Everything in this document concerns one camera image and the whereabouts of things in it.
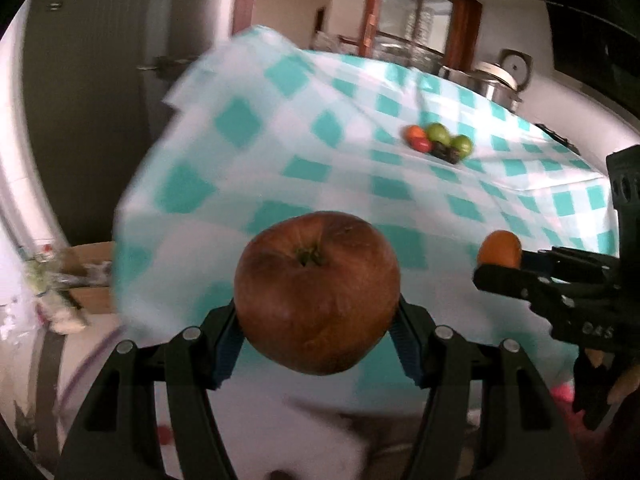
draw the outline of pile of fruit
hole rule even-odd
[[[451,137],[449,131],[440,123],[431,123],[425,129],[420,126],[409,126],[404,131],[404,140],[416,152],[431,153],[431,155],[457,164],[471,155],[474,144],[467,136]]]

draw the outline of black range hood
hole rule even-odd
[[[545,0],[554,66],[640,118],[640,41],[614,0]]]

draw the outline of stainless steel pot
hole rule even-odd
[[[443,66],[438,72],[438,76],[448,79],[465,88],[469,88],[472,92],[486,97],[508,111],[515,113],[522,99],[518,97],[518,93],[505,85],[497,78],[493,78],[486,72],[461,72]]]

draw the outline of tomato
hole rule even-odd
[[[484,239],[478,251],[478,266],[493,264],[519,269],[521,261],[522,244],[510,231],[494,231]]]
[[[427,134],[424,132],[424,130],[420,126],[416,126],[415,124],[413,126],[408,126],[404,131],[404,140],[406,140],[408,144],[411,144],[411,141],[413,139],[426,138]]]
[[[433,148],[431,141],[423,137],[415,137],[409,144],[416,152],[420,153],[429,153]]]

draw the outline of beige wall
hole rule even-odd
[[[359,37],[364,2],[365,0],[333,0],[325,32],[349,38]]]
[[[256,0],[254,25],[277,30],[300,48],[309,48],[314,36],[316,12],[326,7],[330,12],[332,0]]]

